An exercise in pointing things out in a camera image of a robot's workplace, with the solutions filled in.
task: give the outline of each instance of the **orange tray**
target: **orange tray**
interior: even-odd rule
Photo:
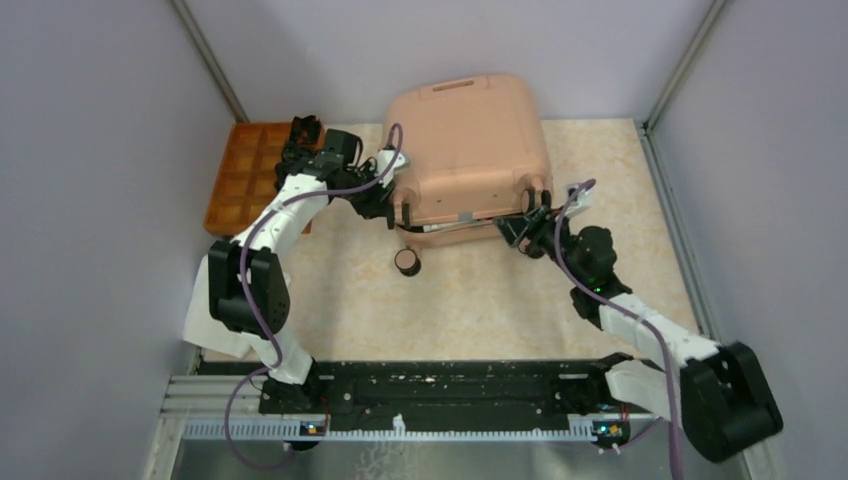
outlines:
[[[277,196],[274,166],[280,162],[291,123],[237,123],[230,130],[203,222],[213,235],[234,236],[250,226]],[[317,148],[324,141],[324,130]],[[309,233],[311,222],[304,233]]]

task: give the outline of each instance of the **purple cable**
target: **purple cable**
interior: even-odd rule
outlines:
[[[392,160],[389,162],[389,165],[380,172],[377,177],[375,177],[370,182],[365,185],[360,185],[358,187],[346,188],[340,190],[321,190],[317,192],[306,192],[301,193],[300,195],[295,195],[294,197],[289,198],[288,200],[283,200],[283,207],[287,207],[294,202],[298,202],[300,200],[310,198],[310,197],[319,197],[319,196],[339,196],[339,195],[351,195],[354,193],[364,192],[371,187],[376,186],[380,183],[380,180],[385,178],[385,176],[392,171],[392,167],[395,166],[395,162],[397,162],[398,156],[400,156],[401,147],[403,147],[403,127],[399,123],[395,123],[389,129],[389,138],[386,141],[386,145],[391,145],[394,140],[395,131],[398,134],[398,144],[395,147],[395,153],[392,155]],[[233,393],[230,394],[230,398],[227,399],[227,407],[224,409],[224,436],[227,439],[227,444],[230,446],[230,450],[232,450],[233,455],[245,466],[252,468],[254,470],[258,470],[260,472],[271,472],[274,470],[278,470],[282,467],[288,465],[293,457],[293,453],[289,453],[286,458],[283,459],[277,465],[259,465],[248,460],[241,452],[239,452],[236,447],[235,442],[233,441],[232,436],[230,435],[230,413],[233,409],[233,403],[238,396],[238,392],[247,385],[250,380],[257,376],[263,375],[275,368],[279,367],[280,364],[283,363],[283,351],[280,348],[280,342],[277,341],[276,337],[274,337],[274,333],[271,332],[271,328],[268,326],[268,322],[265,321],[265,317],[262,316],[262,311],[259,309],[259,306],[256,304],[256,300],[253,298],[253,293],[250,291],[250,284],[247,283],[247,251],[250,249],[250,245],[253,244],[253,239],[256,238],[256,235],[262,231],[262,227],[268,223],[274,215],[277,214],[279,210],[271,210],[266,213],[264,217],[262,217],[253,228],[250,229],[250,233],[247,234],[247,238],[244,240],[244,245],[241,248],[241,255],[239,255],[239,275],[241,276],[241,288],[244,291],[244,296],[247,299],[247,304],[250,306],[250,311],[253,312],[253,316],[256,317],[256,323],[259,324],[259,328],[262,329],[262,333],[268,337],[268,341],[271,342],[271,345],[274,347],[274,351],[277,353],[277,361],[274,362],[270,367],[264,366],[254,372],[249,373],[246,377],[241,379],[239,383],[236,384],[236,388],[233,389]]]
[[[559,245],[560,238],[562,236],[562,221],[565,218],[565,212],[568,210],[569,205],[571,205],[574,200],[577,199],[577,196],[580,195],[585,190],[591,189],[595,186],[595,179],[589,179],[583,183],[581,183],[572,193],[569,195],[568,200],[566,200],[565,204],[562,206],[562,209],[557,216],[556,227],[554,228],[554,245]],[[565,266],[565,261],[562,258],[562,252],[559,248],[555,249],[556,252],[556,260],[559,264],[559,268],[562,269],[565,276],[574,283],[577,288],[579,288],[583,293],[588,295],[589,297],[597,300],[603,305],[606,305],[613,310],[617,310],[618,312],[626,315],[643,325],[647,328],[657,339],[657,342],[660,344],[660,349],[662,351],[663,357],[663,368],[665,369],[665,385],[668,390],[668,403],[669,403],[669,419],[671,426],[669,428],[669,463],[671,464],[671,476],[675,480],[683,480],[683,449],[681,446],[680,439],[680,421],[678,420],[678,408],[677,408],[677,400],[674,394],[674,373],[672,372],[672,368],[674,367],[674,363],[671,359],[671,352],[668,349],[668,345],[665,343],[665,339],[662,336],[662,333],[657,329],[657,327],[653,326],[650,322],[645,320],[643,317],[637,315],[636,313],[622,307],[621,305],[617,305],[606,298],[598,295],[593,292],[592,289],[588,288],[586,285],[580,283],[574,275],[568,271],[568,267]]]

